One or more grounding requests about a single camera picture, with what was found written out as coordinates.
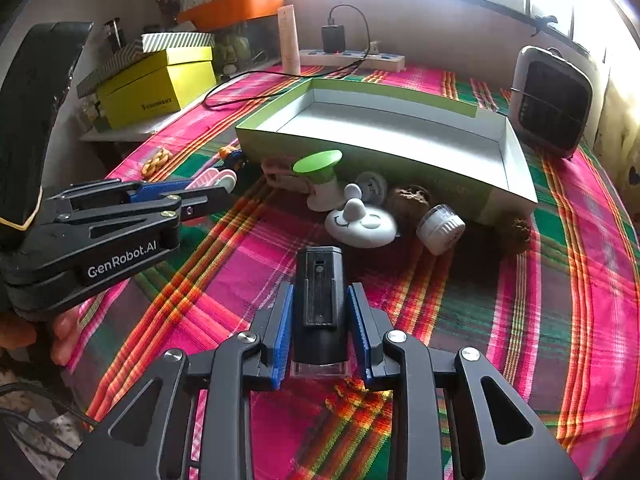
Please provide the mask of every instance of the human hand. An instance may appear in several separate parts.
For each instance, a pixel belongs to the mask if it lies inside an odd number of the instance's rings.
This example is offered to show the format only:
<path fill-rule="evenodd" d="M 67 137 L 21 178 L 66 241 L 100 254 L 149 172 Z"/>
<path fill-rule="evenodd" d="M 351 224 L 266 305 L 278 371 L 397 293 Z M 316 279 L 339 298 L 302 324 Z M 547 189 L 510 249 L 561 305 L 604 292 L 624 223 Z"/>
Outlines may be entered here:
<path fill-rule="evenodd" d="M 64 366 L 68 363 L 80 337 L 79 309 L 79 306 L 75 306 L 59 314 L 53 321 L 54 341 L 51 359 L 57 365 Z M 31 345 L 35 341 L 36 330 L 31 323 L 13 313 L 0 314 L 0 348 L 13 350 Z"/>

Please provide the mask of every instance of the orange container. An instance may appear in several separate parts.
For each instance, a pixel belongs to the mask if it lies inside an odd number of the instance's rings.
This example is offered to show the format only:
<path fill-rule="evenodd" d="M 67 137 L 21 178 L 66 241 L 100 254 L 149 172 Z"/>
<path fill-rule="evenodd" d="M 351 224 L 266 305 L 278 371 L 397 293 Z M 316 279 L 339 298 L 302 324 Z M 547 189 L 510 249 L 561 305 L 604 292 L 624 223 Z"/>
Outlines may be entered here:
<path fill-rule="evenodd" d="M 210 32 L 235 23 L 274 16 L 284 0 L 213 0 L 178 14 L 178 23 L 191 22 L 200 32 Z"/>

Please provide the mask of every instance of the wall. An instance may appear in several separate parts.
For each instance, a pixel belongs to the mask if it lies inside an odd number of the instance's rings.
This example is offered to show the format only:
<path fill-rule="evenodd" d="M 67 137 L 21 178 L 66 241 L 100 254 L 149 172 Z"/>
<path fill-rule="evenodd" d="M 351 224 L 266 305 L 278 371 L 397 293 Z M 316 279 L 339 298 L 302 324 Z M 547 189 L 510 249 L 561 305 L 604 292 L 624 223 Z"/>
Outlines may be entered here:
<path fill-rule="evenodd" d="M 408 63 L 452 70 L 473 76 L 494 88 L 510 88 L 520 50 L 529 44 L 556 47 L 565 59 L 590 78 L 593 105 L 585 131 L 592 146 L 609 77 L 608 67 L 580 56 L 544 33 L 532 38 L 532 27 L 484 7 L 459 0 L 286 0 L 296 11 L 300 48 L 322 45 L 321 27 L 331 7 L 351 4 L 364 12 L 372 40 L 382 40 L 382 50 L 403 54 Z M 348 48 L 367 43 L 362 18 L 353 9 L 334 11 L 344 24 Z"/>
<path fill-rule="evenodd" d="M 105 170 L 90 145 L 78 141 L 80 134 L 72 116 L 79 105 L 76 83 L 104 59 L 102 24 L 119 16 L 125 34 L 133 38 L 143 25 L 159 23 L 154 0 L 29 0 L 0 44 L 0 82 L 27 31 L 35 23 L 58 21 L 95 22 L 69 91 L 53 129 L 44 168 L 43 184 L 66 185 L 104 176 Z"/>

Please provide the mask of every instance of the transparent plastic base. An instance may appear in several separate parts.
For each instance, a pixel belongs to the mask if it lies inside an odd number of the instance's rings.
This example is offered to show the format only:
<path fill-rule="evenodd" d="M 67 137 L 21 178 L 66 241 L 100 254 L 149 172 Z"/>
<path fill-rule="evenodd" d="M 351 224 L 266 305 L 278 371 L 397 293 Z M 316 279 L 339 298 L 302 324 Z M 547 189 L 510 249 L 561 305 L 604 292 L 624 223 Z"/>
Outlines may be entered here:
<path fill-rule="evenodd" d="M 292 361 L 289 377 L 295 379 L 340 379 L 351 377 L 351 366 L 348 361 L 328 365 L 308 365 Z"/>

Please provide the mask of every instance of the yellow box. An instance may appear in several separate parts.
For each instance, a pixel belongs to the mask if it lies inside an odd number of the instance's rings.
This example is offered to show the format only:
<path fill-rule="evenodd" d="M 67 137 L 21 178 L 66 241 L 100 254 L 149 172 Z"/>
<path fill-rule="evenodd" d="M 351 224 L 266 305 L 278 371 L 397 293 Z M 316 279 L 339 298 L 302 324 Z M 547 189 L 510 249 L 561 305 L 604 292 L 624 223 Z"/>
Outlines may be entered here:
<path fill-rule="evenodd" d="M 208 46 L 169 48 L 123 70 L 97 91 L 109 124 L 121 128 L 181 110 L 216 85 L 211 60 Z"/>

